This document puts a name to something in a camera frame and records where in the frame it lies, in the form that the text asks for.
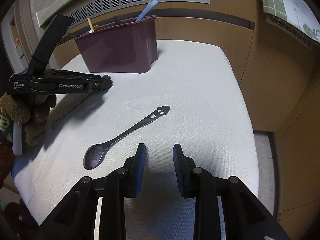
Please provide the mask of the gloved left hand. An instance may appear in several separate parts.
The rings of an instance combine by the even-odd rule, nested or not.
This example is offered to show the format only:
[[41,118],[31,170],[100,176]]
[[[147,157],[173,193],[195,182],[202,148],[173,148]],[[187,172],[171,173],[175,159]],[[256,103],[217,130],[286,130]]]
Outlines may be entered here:
[[29,146],[40,142],[49,112],[56,106],[56,96],[49,95],[43,103],[33,106],[15,100],[8,94],[1,96],[1,144],[12,142],[13,124],[24,127],[25,141]]

